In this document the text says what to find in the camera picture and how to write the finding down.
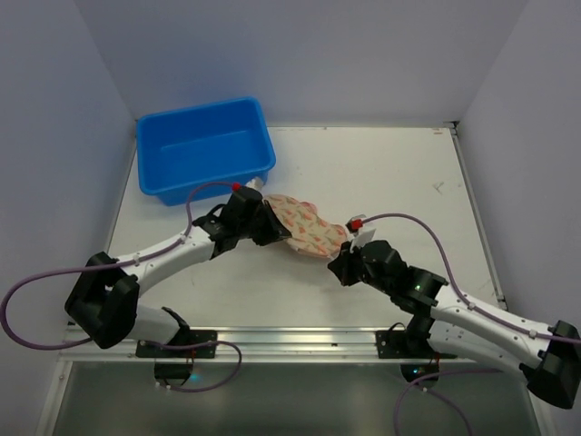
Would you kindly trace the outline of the floral mesh laundry bag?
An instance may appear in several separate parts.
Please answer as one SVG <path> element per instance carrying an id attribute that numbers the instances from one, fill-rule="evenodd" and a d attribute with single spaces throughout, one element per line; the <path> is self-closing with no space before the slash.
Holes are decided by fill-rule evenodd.
<path id="1" fill-rule="evenodd" d="M 297 253 L 330 259 L 348 240 L 346 229 L 321 218 L 313 203 L 302 202 L 284 194 L 269 194 L 264 199 L 290 232 L 286 244 Z"/>

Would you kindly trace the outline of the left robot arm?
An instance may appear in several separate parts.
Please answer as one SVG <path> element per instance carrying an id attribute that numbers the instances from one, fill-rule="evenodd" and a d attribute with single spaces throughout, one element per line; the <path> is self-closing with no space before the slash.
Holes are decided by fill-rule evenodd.
<path id="1" fill-rule="evenodd" d="M 236 188 L 227 203 L 189 218 L 185 230 L 171 239 L 117 258 L 92 256 L 64 308 L 102 349 L 133 339 L 165 350 L 186 350 L 193 345 L 187 322 L 172 309 L 141 305 L 141 297 L 176 273 L 233 250 L 241 240 L 266 246 L 290 236 L 259 191 Z"/>

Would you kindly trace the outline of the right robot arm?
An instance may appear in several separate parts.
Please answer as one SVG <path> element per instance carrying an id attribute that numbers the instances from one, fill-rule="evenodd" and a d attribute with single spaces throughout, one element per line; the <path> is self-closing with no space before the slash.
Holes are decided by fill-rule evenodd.
<path id="1" fill-rule="evenodd" d="M 411 314 L 411 339 L 515 375 L 540 400 L 573 408 L 580 387 L 580 333 L 569 322 L 534 322 L 456 292 L 447 279 L 406 264 L 386 241 L 344 243 L 328 265 L 344 286 L 365 283 Z"/>

